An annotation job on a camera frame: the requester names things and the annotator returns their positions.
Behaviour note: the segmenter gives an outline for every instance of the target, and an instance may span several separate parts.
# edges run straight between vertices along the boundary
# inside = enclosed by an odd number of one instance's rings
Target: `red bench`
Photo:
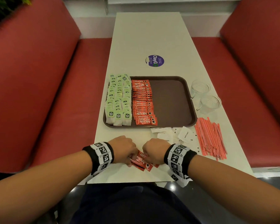
[[[280,0],[242,0],[221,35],[193,41],[251,167],[280,166]],[[79,36],[61,0],[0,24],[0,172],[94,142],[111,39]]]

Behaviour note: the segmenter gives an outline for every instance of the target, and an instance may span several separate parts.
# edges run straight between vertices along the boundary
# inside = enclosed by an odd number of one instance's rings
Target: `tabletop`
[[[150,55],[164,59],[159,67],[149,66],[145,60]],[[95,142],[109,141],[120,135],[133,139],[139,150],[143,144],[156,137],[149,128],[114,129],[103,123],[103,114],[109,76],[128,74],[130,76],[180,76],[190,88],[192,81],[199,79],[212,86],[209,94],[217,95],[205,70],[202,60],[195,48],[190,34],[178,12],[141,12],[117,13],[113,32],[108,68]],[[219,161],[253,175],[247,158],[235,135],[235,132],[224,111],[224,104],[216,111],[209,113],[212,122],[220,124],[224,145],[228,152],[227,159]],[[168,166],[161,165],[150,172],[124,164],[112,164],[88,183],[119,182],[168,182],[173,179],[167,174]]]

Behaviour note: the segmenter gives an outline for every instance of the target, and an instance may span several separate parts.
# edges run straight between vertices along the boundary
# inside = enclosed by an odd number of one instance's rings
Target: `clear glass mug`
[[[211,95],[202,95],[200,99],[200,106],[197,111],[202,114],[207,114],[220,108],[222,105],[222,101],[219,97],[211,96]]]
[[[210,91],[210,85],[199,80],[194,80],[191,85],[191,99],[195,96],[200,97],[203,94],[206,94]]]

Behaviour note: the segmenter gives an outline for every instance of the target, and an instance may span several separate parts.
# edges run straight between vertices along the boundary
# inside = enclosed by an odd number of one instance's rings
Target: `person's left hand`
[[[136,159],[138,155],[138,149],[136,144],[133,143],[132,139],[126,138],[125,136],[120,136],[112,139],[108,142],[114,152],[114,161],[113,163],[125,163],[129,167],[131,164],[131,159]]]

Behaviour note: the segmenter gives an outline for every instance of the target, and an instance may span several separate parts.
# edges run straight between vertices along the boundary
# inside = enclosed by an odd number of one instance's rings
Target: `tray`
[[[104,124],[110,128],[156,128],[156,127],[190,127],[197,121],[196,112],[187,82],[179,76],[131,76],[131,79],[150,82],[153,92],[154,114],[158,119],[157,126],[136,125],[133,118],[131,126],[113,126],[106,123],[104,110]]]

